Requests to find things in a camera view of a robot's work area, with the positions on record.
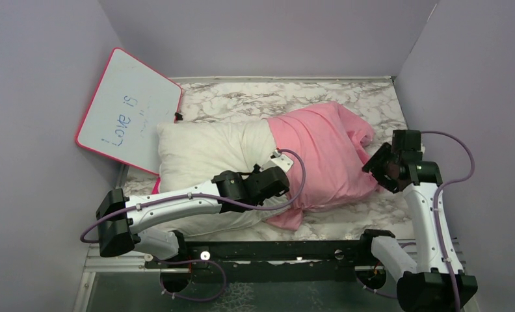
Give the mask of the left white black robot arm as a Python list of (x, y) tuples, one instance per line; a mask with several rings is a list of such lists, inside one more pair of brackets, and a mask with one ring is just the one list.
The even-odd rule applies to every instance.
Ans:
[(266, 199), (285, 194), (289, 186), (286, 173), (274, 166), (250, 174), (228, 170), (199, 185), (150, 196), (129, 198), (113, 189), (96, 211), (99, 254), (138, 251), (178, 267), (186, 249), (175, 234), (154, 231), (154, 226), (189, 216), (260, 210)]

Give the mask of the white pillow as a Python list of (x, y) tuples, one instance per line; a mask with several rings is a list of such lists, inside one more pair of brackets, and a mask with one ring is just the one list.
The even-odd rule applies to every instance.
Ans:
[[(162, 123), (159, 135), (161, 193), (182, 190), (211, 180), (223, 171), (251, 172), (276, 149), (266, 120), (242, 123)], [(286, 208), (201, 214), (159, 224), (186, 237), (249, 228)]]

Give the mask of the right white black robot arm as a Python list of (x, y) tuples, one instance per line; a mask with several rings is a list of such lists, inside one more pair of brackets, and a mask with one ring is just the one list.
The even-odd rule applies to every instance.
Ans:
[(412, 259), (389, 231), (367, 229), (357, 247), (358, 259), (377, 260), (396, 281), (396, 299), (403, 311), (460, 311), (478, 290), (475, 276), (466, 274), (453, 246), (443, 207), (443, 190), (468, 180), (475, 171), (470, 149), (466, 176), (444, 181), (436, 162), (423, 160), (422, 132), (394, 130), (362, 170), (378, 185), (402, 193), (411, 213), (417, 256)]

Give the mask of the pink floral pillowcase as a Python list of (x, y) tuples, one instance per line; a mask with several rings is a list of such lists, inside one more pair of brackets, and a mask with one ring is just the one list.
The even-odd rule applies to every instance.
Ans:
[(296, 231), (304, 212), (325, 211), (358, 202), (372, 195), (378, 183), (363, 172), (371, 158), (365, 147), (372, 143), (369, 123), (337, 102), (310, 105), (267, 120), (277, 148), (297, 153), (287, 176), (290, 181), (288, 210), (267, 223)]

